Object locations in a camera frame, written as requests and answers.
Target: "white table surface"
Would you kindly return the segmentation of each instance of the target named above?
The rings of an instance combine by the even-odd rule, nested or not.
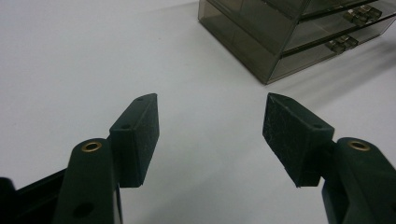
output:
[[[107,137],[132,100],[158,93],[161,135],[125,223],[327,223],[262,137],[266,94],[377,145],[396,164],[396,26],[263,86],[197,20],[197,0],[0,1],[0,176],[17,189]]]

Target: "drawer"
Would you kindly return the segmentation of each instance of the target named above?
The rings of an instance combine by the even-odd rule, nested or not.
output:
[[[297,48],[316,39],[334,35],[353,27],[370,24],[394,15],[395,12],[396,1],[383,0],[315,20],[302,21],[295,27],[290,41],[284,50]]]
[[[326,41],[320,45],[308,49],[302,49],[301,51],[294,54],[281,57],[271,77],[269,77],[269,82],[273,82],[282,77],[291,75],[308,66],[327,60],[343,53],[348,49],[353,49],[356,47],[353,46],[354,44],[349,44],[350,42],[348,41],[334,46],[333,42],[343,42],[342,39],[344,36],[352,37],[353,40],[357,41],[356,45],[361,45],[373,38],[378,37],[379,35],[382,35],[392,25],[392,23],[395,21],[395,18],[396,17],[391,17],[384,21],[374,23],[368,27],[361,28],[358,31],[349,33],[347,35],[337,36],[333,40]]]
[[[369,4],[375,0],[263,0],[291,18],[317,16],[332,13],[340,8]]]

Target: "clear plastic organizer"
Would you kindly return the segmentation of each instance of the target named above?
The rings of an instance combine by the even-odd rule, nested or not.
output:
[[[392,1],[374,1],[372,4],[383,9],[381,14],[376,13],[375,20],[359,25],[344,15],[342,21],[327,20],[356,6],[301,22],[313,22],[314,27],[329,23],[327,30],[320,28],[324,34],[315,32],[310,25],[306,25],[309,29],[299,28],[299,22],[291,22],[274,6],[260,0],[201,0],[199,20],[262,83],[268,84],[383,34],[395,20]]]

